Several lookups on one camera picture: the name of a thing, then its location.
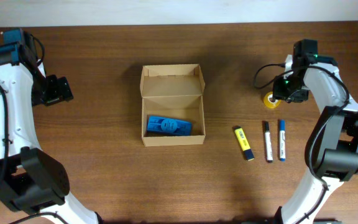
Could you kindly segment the yellow highlighter pen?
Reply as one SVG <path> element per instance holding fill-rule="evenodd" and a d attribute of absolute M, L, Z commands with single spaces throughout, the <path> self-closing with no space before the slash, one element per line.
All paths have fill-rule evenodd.
<path fill-rule="evenodd" d="M 233 127 L 234 134 L 239 142 L 239 145 L 242 149 L 242 153 L 247 161 L 254 160 L 254 154 L 252 152 L 251 146 L 246 138 L 244 130 L 240 126 Z"/>

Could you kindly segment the blue cap white marker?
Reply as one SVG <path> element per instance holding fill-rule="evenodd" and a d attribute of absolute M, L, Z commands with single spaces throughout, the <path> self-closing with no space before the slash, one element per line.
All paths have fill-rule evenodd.
<path fill-rule="evenodd" d="M 279 148 L 280 148 L 280 161 L 284 162 L 286 159 L 285 148 L 285 121 L 279 121 Z"/>

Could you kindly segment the yellow tape roll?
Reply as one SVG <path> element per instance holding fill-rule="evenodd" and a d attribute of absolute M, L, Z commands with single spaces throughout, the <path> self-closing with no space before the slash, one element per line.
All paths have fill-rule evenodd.
<path fill-rule="evenodd" d="M 273 92 L 270 91 L 268 92 L 264 97 L 263 97 L 263 102 L 264 105 L 269 108 L 269 109 L 275 109 L 277 108 L 280 103 L 282 102 L 281 100 L 275 99 L 273 97 Z"/>

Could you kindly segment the blue plastic block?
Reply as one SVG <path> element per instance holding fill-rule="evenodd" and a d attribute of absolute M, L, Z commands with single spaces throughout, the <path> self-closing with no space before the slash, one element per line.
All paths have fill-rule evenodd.
<path fill-rule="evenodd" d="M 172 136 L 190 136 L 192 123 L 181 119 L 150 116 L 146 130 L 151 133 L 167 134 Z"/>

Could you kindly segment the black cap white marker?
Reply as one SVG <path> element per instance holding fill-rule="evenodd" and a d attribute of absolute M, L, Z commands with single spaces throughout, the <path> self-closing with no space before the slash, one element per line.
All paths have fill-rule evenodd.
<path fill-rule="evenodd" d="M 271 143 L 271 138 L 270 138 L 269 122 L 263 121 L 263 125 L 264 125 L 266 160 L 268 163 L 272 163 L 273 162 L 273 154 L 272 154 L 272 143 Z"/>

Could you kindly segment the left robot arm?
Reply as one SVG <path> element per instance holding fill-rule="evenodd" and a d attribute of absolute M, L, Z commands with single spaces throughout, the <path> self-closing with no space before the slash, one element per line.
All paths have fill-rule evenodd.
<path fill-rule="evenodd" d="M 45 49 L 32 34 L 13 29 L 0 45 L 0 202 L 26 219 L 101 223 L 70 191 L 64 166 L 43 152 L 33 107 L 73 99 L 65 77 L 47 75 Z"/>

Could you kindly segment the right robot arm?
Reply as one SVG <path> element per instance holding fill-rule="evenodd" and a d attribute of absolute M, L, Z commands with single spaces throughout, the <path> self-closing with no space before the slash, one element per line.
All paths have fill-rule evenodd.
<path fill-rule="evenodd" d="M 320 55 L 315 40 L 294 44 L 273 98 L 301 103 L 313 95 L 320 117 L 305 146 L 307 170 L 275 223 L 313 223 L 331 194 L 358 174 L 358 103 L 342 82 L 334 58 Z"/>

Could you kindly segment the brown cardboard box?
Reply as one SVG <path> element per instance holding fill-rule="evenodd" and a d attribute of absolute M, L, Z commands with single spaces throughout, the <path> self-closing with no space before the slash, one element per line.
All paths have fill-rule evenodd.
<path fill-rule="evenodd" d="M 142 141 L 146 147 L 203 144 L 206 137 L 203 93 L 205 82 L 198 64 L 144 65 L 140 78 Z M 149 118 L 188 121 L 188 136 L 151 133 Z"/>

